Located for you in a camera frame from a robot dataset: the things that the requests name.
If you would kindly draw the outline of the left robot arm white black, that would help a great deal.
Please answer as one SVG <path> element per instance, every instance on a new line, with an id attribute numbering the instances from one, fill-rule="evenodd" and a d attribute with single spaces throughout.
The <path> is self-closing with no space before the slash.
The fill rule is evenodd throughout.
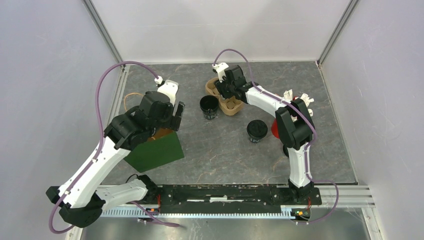
<path id="1" fill-rule="evenodd" d="M 115 116 L 78 171 L 61 186 L 50 186 L 46 190 L 48 199 L 54 204 L 50 217 L 59 213 L 72 227 L 85 228 L 104 211 L 119 205 L 153 203 L 159 190 L 147 175 L 104 190 L 100 190 L 99 185 L 121 160 L 158 130 L 178 131 L 184 109 L 182 101 L 175 104 L 162 92 L 147 91 L 139 105 Z"/>

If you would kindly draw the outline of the cardboard cup carrier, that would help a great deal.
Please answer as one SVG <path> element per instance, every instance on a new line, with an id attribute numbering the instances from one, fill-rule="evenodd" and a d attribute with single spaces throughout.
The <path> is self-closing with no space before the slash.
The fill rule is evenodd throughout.
<path id="1" fill-rule="evenodd" d="M 241 100 L 236 99 L 234 96 L 231 98 L 224 99 L 218 92 L 217 87 L 214 85 L 214 82 L 218 80 L 218 77 L 213 77 L 207 81 L 205 84 L 205 92 L 207 95 L 214 96 L 218 99 L 219 108 L 227 116 L 234 116 L 239 113 L 243 107 L 244 103 Z"/>

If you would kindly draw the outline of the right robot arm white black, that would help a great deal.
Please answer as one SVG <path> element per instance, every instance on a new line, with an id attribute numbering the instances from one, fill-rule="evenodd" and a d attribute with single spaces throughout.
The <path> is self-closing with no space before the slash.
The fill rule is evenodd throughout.
<path id="1" fill-rule="evenodd" d="M 307 104 L 300 97 L 284 98 L 247 81 L 239 65 L 229 66 L 222 62 L 214 63 L 212 68 L 218 75 L 214 85 L 223 98 L 235 97 L 275 116 L 279 140 L 289 157 L 288 196 L 293 203 L 302 204 L 314 188 L 309 153 L 316 131 Z"/>

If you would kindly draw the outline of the brown paper bag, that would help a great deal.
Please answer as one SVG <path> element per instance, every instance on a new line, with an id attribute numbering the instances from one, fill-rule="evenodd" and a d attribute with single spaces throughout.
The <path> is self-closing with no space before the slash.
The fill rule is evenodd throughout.
<path id="1" fill-rule="evenodd" d="M 139 98 L 143 97 L 144 95 L 142 93 L 139 92 L 131 92 L 128 93 L 127 95 L 124 96 L 123 98 L 123 106 L 124 106 L 124 110 L 127 111 L 129 109 L 128 105 L 127 105 L 127 101 L 128 98 L 131 98 L 131 96 L 137 96 Z M 160 128 L 158 129 L 153 136 L 151 136 L 147 141 L 151 142 L 151 141 L 155 141 L 158 140 L 162 137 L 165 137 L 167 135 L 172 134 L 174 131 L 171 129 L 167 129 L 167 128 Z"/>

